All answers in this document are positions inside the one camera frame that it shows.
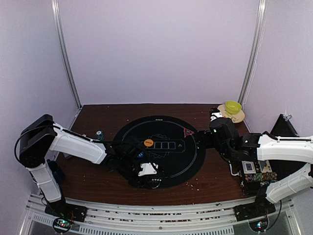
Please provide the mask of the red triangular dealer marker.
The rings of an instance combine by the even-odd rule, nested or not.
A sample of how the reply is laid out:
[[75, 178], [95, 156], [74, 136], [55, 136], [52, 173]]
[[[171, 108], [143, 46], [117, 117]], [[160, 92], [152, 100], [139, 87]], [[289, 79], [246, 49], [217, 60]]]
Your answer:
[[192, 136], [195, 132], [190, 130], [190, 129], [187, 129], [187, 128], [184, 128], [183, 130], [184, 132], [184, 137], [186, 138], [187, 136]]

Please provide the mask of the orange big blind button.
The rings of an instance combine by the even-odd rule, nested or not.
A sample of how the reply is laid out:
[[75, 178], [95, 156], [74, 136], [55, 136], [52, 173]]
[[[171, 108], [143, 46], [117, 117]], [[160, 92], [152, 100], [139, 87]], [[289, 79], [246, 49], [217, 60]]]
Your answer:
[[152, 139], [146, 139], [143, 143], [146, 147], [152, 147], [154, 145], [154, 141]]

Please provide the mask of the green poker chip stack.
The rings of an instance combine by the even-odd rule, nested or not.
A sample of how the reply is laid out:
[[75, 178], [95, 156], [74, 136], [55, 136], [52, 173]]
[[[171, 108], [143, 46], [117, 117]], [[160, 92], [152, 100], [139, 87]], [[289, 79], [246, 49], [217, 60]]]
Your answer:
[[95, 135], [96, 135], [96, 139], [97, 139], [97, 140], [99, 140], [99, 141], [103, 141], [103, 140], [104, 140], [104, 133], [103, 133], [103, 131], [98, 130], [98, 131], [95, 133]]

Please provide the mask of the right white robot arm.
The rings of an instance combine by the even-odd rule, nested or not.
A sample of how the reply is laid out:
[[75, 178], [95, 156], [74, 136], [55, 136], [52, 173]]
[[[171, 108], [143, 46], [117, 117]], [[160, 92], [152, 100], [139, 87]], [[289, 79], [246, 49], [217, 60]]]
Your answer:
[[304, 163], [296, 172], [266, 187], [262, 193], [264, 197], [251, 204], [250, 210], [255, 216], [267, 211], [269, 203], [277, 203], [313, 185], [312, 137], [276, 137], [268, 132], [241, 137], [230, 118], [214, 115], [209, 130], [204, 133], [204, 145], [216, 149], [228, 162], [281, 160]]

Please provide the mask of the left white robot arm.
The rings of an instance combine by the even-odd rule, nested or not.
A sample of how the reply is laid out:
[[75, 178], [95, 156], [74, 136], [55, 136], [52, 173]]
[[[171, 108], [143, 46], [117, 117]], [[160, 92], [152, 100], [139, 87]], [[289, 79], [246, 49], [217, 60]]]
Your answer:
[[45, 114], [21, 132], [15, 142], [14, 155], [33, 176], [59, 217], [68, 216], [70, 206], [62, 200], [63, 193], [48, 166], [45, 158], [48, 151], [78, 157], [95, 165], [106, 165], [117, 170], [134, 188], [156, 189], [164, 175], [136, 138], [126, 141], [91, 139], [62, 127], [51, 115]]

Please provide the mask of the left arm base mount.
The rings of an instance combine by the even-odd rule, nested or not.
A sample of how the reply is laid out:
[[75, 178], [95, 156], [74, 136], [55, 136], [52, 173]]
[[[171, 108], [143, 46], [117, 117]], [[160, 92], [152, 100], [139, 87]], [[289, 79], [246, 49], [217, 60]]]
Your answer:
[[75, 204], [69, 204], [65, 198], [61, 198], [56, 202], [46, 202], [45, 213], [65, 218], [70, 221], [84, 222], [88, 208]]

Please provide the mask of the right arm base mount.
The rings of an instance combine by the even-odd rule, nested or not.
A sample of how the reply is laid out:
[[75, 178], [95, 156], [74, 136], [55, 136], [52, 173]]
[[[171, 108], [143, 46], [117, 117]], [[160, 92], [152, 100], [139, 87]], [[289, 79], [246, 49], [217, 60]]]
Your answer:
[[237, 221], [250, 220], [276, 212], [275, 205], [269, 202], [265, 196], [256, 197], [254, 202], [238, 205], [233, 209]]

